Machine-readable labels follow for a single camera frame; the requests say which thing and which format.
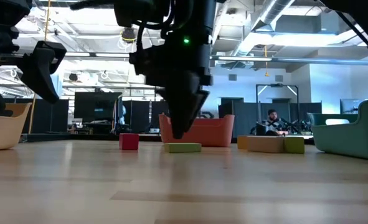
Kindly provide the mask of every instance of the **green block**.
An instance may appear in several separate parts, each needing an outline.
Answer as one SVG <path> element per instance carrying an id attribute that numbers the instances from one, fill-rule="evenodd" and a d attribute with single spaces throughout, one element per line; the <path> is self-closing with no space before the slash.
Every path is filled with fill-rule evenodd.
<path id="1" fill-rule="evenodd" d="M 304 154 L 304 138 L 301 137 L 286 137 L 285 138 L 285 152 Z"/>
<path id="2" fill-rule="evenodd" d="M 166 143 L 164 149 L 170 153 L 201 152 L 202 145 L 198 143 Z"/>

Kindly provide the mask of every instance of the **ceiling light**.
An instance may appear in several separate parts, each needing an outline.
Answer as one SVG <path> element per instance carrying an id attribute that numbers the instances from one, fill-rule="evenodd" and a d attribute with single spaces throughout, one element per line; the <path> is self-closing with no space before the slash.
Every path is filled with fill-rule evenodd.
<path id="1" fill-rule="evenodd" d="M 128 54 L 113 54 L 113 53 L 96 53 L 97 57 L 114 57 L 114 58 L 128 58 Z"/>
<path id="2" fill-rule="evenodd" d="M 218 60 L 230 60 L 230 61 L 246 61 L 246 62 L 270 62 L 272 58 L 263 57 L 226 57 L 220 56 Z"/>
<path id="3" fill-rule="evenodd" d="M 68 56 L 68 57 L 89 57 L 90 53 L 86 53 L 86 52 L 67 52 L 65 54 L 65 56 Z"/>

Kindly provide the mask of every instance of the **person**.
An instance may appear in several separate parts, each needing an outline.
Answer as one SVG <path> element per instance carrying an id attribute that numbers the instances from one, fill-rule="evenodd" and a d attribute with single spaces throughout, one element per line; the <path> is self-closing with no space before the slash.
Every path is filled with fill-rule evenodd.
<path id="1" fill-rule="evenodd" d="M 279 136 L 279 131 L 282 131 L 282 124 L 278 117 L 276 110 L 268 110 L 268 119 L 261 122 L 262 125 L 268 127 L 268 131 L 265 133 L 267 136 Z"/>

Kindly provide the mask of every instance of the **orange block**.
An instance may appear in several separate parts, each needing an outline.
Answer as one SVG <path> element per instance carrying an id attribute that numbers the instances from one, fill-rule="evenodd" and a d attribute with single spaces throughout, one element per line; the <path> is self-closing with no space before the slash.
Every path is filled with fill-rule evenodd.
<path id="1" fill-rule="evenodd" d="M 238 149 L 248 150 L 249 136 L 238 136 Z"/>
<path id="2" fill-rule="evenodd" d="M 285 151 L 285 138 L 278 136 L 249 136 L 248 150 L 252 152 L 282 153 Z"/>

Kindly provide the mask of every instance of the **red block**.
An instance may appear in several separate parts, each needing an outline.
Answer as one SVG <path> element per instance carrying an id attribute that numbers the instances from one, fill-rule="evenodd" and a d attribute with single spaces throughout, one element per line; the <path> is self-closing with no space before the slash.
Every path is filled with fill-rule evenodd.
<path id="1" fill-rule="evenodd" d="M 121 150 L 138 150 L 139 134 L 120 134 L 119 148 Z"/>

